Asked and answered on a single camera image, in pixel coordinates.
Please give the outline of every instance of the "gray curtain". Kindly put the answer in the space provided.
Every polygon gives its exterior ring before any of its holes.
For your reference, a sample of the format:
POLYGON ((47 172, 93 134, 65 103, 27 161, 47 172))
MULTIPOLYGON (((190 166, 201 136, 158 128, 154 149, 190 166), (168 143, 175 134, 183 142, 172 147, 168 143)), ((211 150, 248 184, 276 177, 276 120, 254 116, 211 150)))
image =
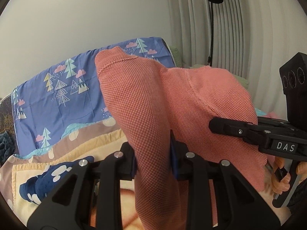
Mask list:
MULTIPOLYGON (((206 65, 211 41, 208 0, 168 0, 172 44, 185 64, 206 65)), ((214 4, 213 67, 246 78, 248 71, 250 21, 246 0, 224 0, 214 4)))

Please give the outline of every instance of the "white dot pattern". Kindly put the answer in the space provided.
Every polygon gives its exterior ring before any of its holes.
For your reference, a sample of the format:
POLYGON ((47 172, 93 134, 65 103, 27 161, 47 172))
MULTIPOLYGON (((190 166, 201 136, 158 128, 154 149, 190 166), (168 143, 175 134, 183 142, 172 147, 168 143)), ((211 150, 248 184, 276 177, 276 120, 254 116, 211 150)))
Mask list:
MULTIPOLYGON (((95 58, 105 104, 135 150, 136 209, 146 230, 185 229, 187 182, 170 171, 170 130, 204 159, 228 159, 258 190, 266 156, 241 139, 211 133, 213 117, 257 123, 248 92, 226 70, 167 69, 119 47, 95 58)), ((215 201, 211 184, 211 197, 215 201)), ((213 203, 213 222, 216 205, 213 203)))

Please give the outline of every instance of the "black sleeve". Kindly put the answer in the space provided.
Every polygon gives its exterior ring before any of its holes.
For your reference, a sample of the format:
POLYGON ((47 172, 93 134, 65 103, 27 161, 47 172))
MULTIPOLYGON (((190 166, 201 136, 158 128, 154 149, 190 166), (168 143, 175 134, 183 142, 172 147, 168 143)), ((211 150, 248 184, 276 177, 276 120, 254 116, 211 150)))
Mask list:
POLYGON ((299 186, 297 186, 293 196, 291 197, 288 208, 290 209, 291 214, 294 214, 303 197, 306 195, 307 191, 307 179, 303 181, 299 186))

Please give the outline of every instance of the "screw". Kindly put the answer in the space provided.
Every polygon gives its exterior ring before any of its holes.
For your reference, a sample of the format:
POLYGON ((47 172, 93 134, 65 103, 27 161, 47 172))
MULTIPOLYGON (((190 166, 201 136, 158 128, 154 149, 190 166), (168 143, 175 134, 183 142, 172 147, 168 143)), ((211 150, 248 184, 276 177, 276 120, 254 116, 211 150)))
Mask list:
POLYGON ((195 154, 194 154, 193 152, 187 152, 187 153, 185 154, 185 156, 186 156, 187 158, 193 158, 193 157, 195 157, 195 154))
POLYGON ((81 167, 86 166, 87 164, 88 164, 88 161, 85 160, 85 159, 79 161, 79 165, 80 165, 81 167))
POLYGON ((230 165, 230 162, 228 160, 222 160, 221 165, 228 167, 230 165))
POLYGON ((116 158, 121 158, 123 155, 124 155, 124 153, 122 153, 121 151, 116 151, 116 152, 114 153, 114 156, 115 156, 116 158))

